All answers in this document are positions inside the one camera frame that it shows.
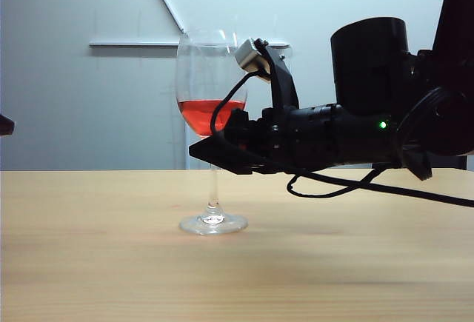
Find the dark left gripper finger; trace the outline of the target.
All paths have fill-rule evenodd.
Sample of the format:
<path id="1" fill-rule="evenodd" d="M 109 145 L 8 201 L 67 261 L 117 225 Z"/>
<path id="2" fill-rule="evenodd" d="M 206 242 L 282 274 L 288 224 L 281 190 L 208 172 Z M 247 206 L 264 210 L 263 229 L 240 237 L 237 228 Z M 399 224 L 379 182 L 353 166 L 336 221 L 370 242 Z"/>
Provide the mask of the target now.
<path id="1" fill-rule="evenodd" d="M 0 115 L 0 136 L 12 135 L 15 122 L 4 115 Z"/>

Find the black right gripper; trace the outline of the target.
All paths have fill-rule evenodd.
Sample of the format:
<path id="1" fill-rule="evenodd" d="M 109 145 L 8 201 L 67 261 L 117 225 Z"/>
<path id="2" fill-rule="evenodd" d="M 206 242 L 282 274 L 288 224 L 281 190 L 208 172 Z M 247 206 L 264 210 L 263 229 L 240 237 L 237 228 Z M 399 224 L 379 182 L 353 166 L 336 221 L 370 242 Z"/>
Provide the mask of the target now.
<path id="1" fill-rule="evenodd" d="M 248 112 L 231 110 L 224 127 L 228 141 L 246 139 L 244 150 L 212 135 L 190 145 L 190 156 L 237 175 L 311 172 L 338 163 L 338 106 L 327 104 L 296 109 L 290 107 L 280 122 L 276 110 L 265 108 L 261 117 L 249 121 Z"/>

